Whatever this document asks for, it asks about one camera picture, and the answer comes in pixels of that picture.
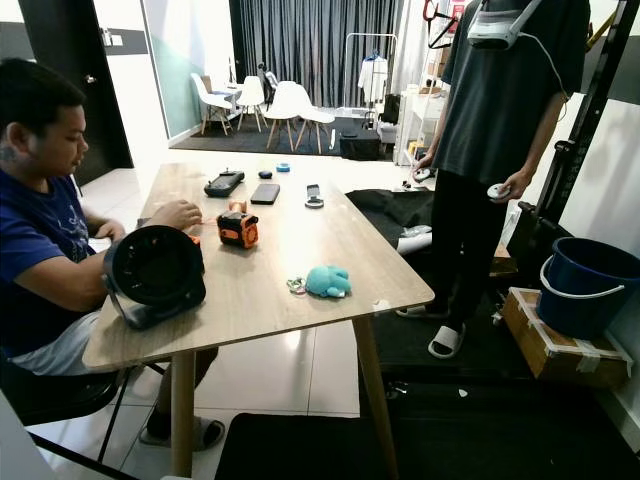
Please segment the white shelf cart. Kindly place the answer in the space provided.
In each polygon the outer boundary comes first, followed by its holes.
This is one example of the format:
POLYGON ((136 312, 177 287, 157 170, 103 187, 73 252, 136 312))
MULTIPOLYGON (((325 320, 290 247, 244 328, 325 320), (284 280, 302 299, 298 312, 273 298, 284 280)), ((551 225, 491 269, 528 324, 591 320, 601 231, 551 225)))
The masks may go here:
POLYGON ((411 84, 402 92, 393 161, 397 166, 412 166, 433 140, 436 123, 442 114, 447 91, 440 87, 411 84))

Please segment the white chair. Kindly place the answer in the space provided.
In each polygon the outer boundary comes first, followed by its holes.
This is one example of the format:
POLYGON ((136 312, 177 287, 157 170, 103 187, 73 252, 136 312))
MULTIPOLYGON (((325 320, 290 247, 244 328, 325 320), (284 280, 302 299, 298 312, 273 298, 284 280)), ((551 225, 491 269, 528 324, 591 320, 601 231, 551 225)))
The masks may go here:
POLYGON ((230 133, 230 114, 234 105, 225 93, 215 93, 207 86, 204 77, 192 73, 191 79, 195 87, 198 100, 201 102, 201 134, 204 134, 210 123, 219 123, 224 134, 230 133))
POLYGON ((239 87, 236 105, 239 109, 237 129, 241 128, 244 119, 252 116, 259 132, 262 131, 262 105, 266 102, 265 91, 259 77, 247 76, 239 87))
POLYGON ((332 133, 332 123, 337 116, 316 108, 305 88, 293 81, 283 81, 276 87, 264 118, 269 120, 270 131, 266 148, 274 150, 280 140, 288 140, 291 151, 305 142, 308 134, 314 138, 317 154, 324 155, 329 141, 326 133, 332 133))

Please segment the orange black tape measure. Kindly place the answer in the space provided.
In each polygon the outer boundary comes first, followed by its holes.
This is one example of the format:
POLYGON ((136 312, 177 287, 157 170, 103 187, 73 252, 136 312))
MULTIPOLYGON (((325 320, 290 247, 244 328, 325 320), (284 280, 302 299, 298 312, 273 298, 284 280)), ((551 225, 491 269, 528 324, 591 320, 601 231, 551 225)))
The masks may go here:
POLYGON ((259 242, 259 218, 247 209, 247 202, 229 202, 228 210, 216 218, 220 241, 251 250, 259 242))

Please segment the clothes rack with white garment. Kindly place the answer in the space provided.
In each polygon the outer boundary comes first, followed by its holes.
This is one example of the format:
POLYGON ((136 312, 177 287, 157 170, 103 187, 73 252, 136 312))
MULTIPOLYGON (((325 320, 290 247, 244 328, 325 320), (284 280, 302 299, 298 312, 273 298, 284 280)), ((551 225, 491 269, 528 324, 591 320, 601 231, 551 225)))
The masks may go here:
POLYGON ((340 47, 340 102, 342 108, 371 108, 383 100, 392 78, 394 51, 397 35, 390 33, 352 32, 347 33, 340 47), (387 55, 378 46, 370 47, 365 56, 357 58, 357 52, 365 49, 371 38, 389 40, 387 55))

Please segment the black phone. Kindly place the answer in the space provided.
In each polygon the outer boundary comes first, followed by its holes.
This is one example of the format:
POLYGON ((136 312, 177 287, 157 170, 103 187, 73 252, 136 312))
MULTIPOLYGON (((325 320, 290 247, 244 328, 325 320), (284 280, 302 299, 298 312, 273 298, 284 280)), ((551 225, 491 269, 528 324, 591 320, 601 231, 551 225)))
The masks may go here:
POLYGON ((260 183, 250 196, 253 205, 274 205, 282 187, 276 183, 260 183))

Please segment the black round fan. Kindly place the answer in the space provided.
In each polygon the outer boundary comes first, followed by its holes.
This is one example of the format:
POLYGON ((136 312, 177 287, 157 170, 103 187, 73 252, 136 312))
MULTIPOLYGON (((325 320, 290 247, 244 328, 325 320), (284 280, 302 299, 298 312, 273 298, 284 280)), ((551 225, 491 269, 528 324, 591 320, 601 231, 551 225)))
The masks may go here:
POLYGON ((133 230, 106 252, 111 305, 142 332, 205 301, 204 256, 196 239, 166 225, 133 230))

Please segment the dark grey curtain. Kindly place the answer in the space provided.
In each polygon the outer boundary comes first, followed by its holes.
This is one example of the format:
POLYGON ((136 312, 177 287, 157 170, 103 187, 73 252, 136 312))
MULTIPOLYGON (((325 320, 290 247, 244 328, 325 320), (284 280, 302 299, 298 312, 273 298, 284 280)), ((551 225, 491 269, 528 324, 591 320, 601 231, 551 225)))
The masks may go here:
POLYGON ((239 81, 261 68, 301 84, 321 108, 364 104, 358 72, 392 59, 404 0, 228 0, 239 81))

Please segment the black chair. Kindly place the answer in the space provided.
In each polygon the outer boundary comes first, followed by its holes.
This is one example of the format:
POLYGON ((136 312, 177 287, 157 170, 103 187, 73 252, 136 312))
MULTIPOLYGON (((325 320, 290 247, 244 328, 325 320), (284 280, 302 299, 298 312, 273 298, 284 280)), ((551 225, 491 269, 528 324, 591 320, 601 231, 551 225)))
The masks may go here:
POLYGON ((24 425, 79 419, 123 397, 132 367, 79 376, 40 376, 0 364, 0 387, 24 425))

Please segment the standing person in dark shirt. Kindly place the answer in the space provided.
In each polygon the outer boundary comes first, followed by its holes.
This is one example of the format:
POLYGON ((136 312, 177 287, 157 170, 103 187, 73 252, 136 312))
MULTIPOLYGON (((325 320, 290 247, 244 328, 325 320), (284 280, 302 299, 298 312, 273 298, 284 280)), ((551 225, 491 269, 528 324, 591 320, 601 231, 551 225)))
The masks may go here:
MULTIPOLYGON (((525 8, 529 0, 490 0, 490 9, 525 8)), ((403 317, 438 320, 428 343, 451 358, 475 314, 503 230, 509 201, 524 195, 556 131, 563 106, 580 90, 590 36, 589 0, 543 0, 508 50, 481 50, 466 35, 479 0, 458 24, 442 79, 449 92, 420 168, 436 170, 431 205, 429 285, 433 301, 403 317), (486 189, 507 184, 509 197, 486 189)))

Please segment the black metal frame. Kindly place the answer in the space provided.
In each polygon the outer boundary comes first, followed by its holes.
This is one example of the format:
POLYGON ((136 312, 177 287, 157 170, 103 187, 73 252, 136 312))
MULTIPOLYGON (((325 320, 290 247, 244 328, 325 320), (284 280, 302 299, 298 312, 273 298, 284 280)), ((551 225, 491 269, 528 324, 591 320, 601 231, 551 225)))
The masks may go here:
POLYGON ((586 51, 590 52, 595 46, 600 51, 593 67, 586 69, 590 79, 570 136, 554 145, 548 177, 535 209, 540 225, 550 227, 561 223, 572 188, 579 178, 594 134, 602 120, 614 77, 620 68, 631 28, 639 13, 640 0, 616 0, 613 13, 586 44, 586 51))

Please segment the white VR headset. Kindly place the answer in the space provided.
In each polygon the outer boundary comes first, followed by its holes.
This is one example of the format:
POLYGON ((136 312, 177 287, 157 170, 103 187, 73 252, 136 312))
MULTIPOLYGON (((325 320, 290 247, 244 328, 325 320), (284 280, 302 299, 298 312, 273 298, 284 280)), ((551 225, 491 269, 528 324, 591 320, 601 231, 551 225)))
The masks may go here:
POLYGON ((516 10, 494 10, 490 0, 479 0, 474 17, 466 35, 467 44, 474 49, 508 50, 524 35, 524 27, 539 8, 543 0, 529 0, 525 8, 516 10))

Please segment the black cloth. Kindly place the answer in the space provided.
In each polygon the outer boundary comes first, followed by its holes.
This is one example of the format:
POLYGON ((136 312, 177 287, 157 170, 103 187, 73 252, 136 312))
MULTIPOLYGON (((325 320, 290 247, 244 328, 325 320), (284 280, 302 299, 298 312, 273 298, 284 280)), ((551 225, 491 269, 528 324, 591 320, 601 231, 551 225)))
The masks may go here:
POLYGON ((431 223, 434 192, 430 189, 356 189, 346 197, 392 246, 397 246, 404 230, 431 223))

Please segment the keys with teal plush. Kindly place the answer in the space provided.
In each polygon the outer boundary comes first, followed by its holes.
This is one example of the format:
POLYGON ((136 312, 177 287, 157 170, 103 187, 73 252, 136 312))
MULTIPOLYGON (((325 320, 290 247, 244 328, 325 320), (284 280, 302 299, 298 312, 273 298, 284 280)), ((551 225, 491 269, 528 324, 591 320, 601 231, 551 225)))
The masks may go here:
POLYGON ((285 287, 294 294, 312 294, 323 298, 344 298, 352 293, 349 273, 338 266, 316 266, 303 276, 285 280, 285 287))

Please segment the wooden table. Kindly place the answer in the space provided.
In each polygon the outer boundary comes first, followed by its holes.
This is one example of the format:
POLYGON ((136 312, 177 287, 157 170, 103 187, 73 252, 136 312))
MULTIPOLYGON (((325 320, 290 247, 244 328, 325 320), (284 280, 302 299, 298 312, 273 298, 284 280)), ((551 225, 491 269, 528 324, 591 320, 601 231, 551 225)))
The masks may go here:
POLYGON ((398 479, 394 443, 372 320, 379 312, 425 305, 433 297, 369 220, 334 187, 320 166, 293 166, 275 175, 282 187, 274 205, 257 206, 259 243, 237 250, 220 243, 212 227, 202 229, 205 301, 142 332, 125 325, 110 300, 91 335, 83 361, 97 370, 169 360, 172 364, 172 472, 192 472, 191 419, 195 413, 195 355, 262 337, 348 321, 355 329, 358 361, 370 416, 390 479, 398 479), (321 209, 305 207, 305 187, 319 184, 321 209), (285 280, 316 266, 349 273, 352 293, 344 298, 294 294, 285 280))

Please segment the black handheld game console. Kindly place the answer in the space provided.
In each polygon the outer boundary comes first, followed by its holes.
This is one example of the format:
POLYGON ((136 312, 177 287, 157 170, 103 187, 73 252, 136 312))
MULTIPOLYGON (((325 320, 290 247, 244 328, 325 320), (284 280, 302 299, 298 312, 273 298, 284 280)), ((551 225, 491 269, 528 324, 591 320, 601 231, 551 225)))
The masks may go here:
POLYGON ((230 193, 236 191, 243 179, 243 172, 225 170, 225 172, 221 172, 206 183, 204 187, 205 195, 210 198, 228 198, 230 193))

